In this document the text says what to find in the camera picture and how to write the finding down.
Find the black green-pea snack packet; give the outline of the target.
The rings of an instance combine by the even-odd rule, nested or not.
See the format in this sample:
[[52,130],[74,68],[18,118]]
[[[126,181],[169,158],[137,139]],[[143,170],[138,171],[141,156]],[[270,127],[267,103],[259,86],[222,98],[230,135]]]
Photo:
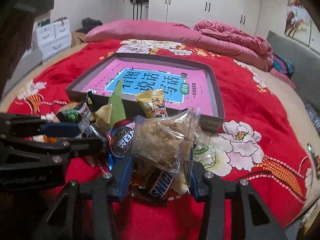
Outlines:
[[95,122],[93,108],[94,100],[92,99],[92,93],[88,92],[84,100],[72,102],[61,107],[55,115],[60,122],[79,123],[82,120]]

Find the blue Oreo packet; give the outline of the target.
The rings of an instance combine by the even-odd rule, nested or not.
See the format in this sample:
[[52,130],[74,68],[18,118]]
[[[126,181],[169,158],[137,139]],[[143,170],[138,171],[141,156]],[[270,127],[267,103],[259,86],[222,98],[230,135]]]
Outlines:
[[107,148],[107,167],[110,171],[117,162],[124,159],[127,152],[131,151],[134,134],[134,122],[112,129]]

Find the Snickers bar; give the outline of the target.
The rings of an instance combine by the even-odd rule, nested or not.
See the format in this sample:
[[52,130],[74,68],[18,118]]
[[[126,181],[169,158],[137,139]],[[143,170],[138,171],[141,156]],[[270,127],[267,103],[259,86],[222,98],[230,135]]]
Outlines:
[[173,185],[173,176],[165,170],[151,167],[145,174],[134,172],[129,189],[136,196],[153,204],[167,203],[169,191]]

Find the green and yellow snack packet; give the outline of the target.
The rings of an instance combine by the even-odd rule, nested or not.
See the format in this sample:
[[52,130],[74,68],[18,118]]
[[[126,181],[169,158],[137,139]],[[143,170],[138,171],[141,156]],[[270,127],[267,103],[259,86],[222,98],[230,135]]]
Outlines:
[[118,81],[109,98],[108,104],[101,106],[95,112],[95,123],[104,131],[111,131],[116,123],[126,119],[124,105],[121,99],[123,82]]

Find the clear-wrapped red snack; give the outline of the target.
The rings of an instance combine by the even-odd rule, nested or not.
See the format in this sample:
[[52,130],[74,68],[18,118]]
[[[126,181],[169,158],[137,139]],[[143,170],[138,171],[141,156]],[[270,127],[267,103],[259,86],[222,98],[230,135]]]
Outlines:
[[193,140],[193,158],[199,161],[202,155],[210,150],[210,139],[202,129],[199,129]]

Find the clear-wrapped brown pastry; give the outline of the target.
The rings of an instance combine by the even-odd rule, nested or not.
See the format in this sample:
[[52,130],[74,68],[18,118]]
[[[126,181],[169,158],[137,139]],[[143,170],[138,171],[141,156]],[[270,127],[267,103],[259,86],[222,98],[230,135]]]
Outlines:
[[161,170],[184,175],[189,183],[201,110],[191,107],[164,118],[136,116],[131,154]]

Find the yellow cartoon snack packet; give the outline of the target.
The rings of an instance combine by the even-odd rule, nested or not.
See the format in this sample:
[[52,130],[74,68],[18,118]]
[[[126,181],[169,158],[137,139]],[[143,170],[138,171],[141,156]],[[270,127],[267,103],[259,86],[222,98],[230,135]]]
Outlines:
[[135,98],[147,118],[163,118],[168,116],[163,89],[137,93]]

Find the red floral blanket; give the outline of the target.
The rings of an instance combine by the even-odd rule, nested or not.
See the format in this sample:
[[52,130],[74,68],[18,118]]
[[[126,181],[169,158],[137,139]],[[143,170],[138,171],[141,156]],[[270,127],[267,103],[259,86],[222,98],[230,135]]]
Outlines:
[[[227,180],[247,179],[278,223],[286,227],[311,200],[313,170],[285,108],[265,78],[230,57],[175,42],[106,40],[53,64],[17,93],[6,112],[48,116],[70,102],[66,87],[78,76],[118,53],[172,56],[209,65],[219,84],[225,122],[209,136],[222,146],[208,170]],[[204,205],[178,186],[165,206],[127,196],[114,203],[120,239],[197,239]]]

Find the grey shallow box tray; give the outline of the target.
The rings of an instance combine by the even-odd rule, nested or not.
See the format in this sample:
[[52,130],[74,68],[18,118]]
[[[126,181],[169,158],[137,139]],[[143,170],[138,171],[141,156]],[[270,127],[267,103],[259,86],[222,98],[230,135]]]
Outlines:
[[144,112],[135,95],[162,89],[169,115],[188,107],[200,107],[200,125],[215,133],[225,120],[225,110],[217,79],[207,64],[178,57],[115,53],[75,79],[66,89],[72,101],[81,101],[92,92],[97,104],[104,105],[122,82],[122,95],[127,118]]

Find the dark clothes pile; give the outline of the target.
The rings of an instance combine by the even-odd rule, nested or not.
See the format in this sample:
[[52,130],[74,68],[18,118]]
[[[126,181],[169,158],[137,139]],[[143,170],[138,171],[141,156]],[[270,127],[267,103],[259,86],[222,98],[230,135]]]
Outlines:
[[82,27],[80,29],[76,30],[76,32],[87,34],[92,29],[94,29],[98,26],[101,26],[101,25],[103,25],[103,23],[100,20],[95,20],[90,17],[84,18],[82,20]]

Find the pink and blue book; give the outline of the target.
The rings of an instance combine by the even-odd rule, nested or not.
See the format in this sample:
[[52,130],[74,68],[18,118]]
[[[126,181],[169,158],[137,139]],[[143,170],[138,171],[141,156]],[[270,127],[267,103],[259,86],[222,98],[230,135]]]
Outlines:
[[123,82],[122,94],[129,99],[134,100],[137,93],[147,90],[163,89],[167,107],[184,109],[195,106],[201,107],[204,115],[216,114],[210,98],[212,89],[203,69],[183,69],[116,58],[92,72],[79,90],[110,96],[120,79]]

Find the grey padded headboard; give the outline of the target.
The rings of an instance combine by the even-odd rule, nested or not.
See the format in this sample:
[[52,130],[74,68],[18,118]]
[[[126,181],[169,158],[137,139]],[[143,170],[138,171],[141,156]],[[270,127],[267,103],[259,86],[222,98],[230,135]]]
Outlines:
[[291,80],[304,103],[319,109],[319,56],[300,44],[269,31],[267,40],[273,52],[290,60],[295,72]]

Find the colourful folded clothes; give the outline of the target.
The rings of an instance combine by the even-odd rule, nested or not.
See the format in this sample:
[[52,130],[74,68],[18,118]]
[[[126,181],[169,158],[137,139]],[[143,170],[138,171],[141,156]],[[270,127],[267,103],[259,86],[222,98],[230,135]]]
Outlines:
[[289,78],[291,78],[295,72],[295,67],[291,61],[277,54],[273,55],[273,67],[278,72],[287,75]]

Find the pink folded duvet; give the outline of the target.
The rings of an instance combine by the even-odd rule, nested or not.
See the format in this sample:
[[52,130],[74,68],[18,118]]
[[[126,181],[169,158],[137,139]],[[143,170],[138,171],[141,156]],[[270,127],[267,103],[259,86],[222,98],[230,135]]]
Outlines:
[[129,39],[179,42],[232,57],[261,70],[273,65],[273,50],[266,39],[252,37],[222,22],[199,21],[191,29],[180,23],[120,20],[97,26],[85,36],[86,42]]

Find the white wardrobe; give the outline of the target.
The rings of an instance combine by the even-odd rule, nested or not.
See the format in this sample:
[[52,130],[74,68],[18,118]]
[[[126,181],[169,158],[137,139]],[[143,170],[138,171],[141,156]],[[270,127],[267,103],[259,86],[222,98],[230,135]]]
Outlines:
[[200,20],[217,21],[255,36],[261,0],[149,0],[148,19],[192,28]]

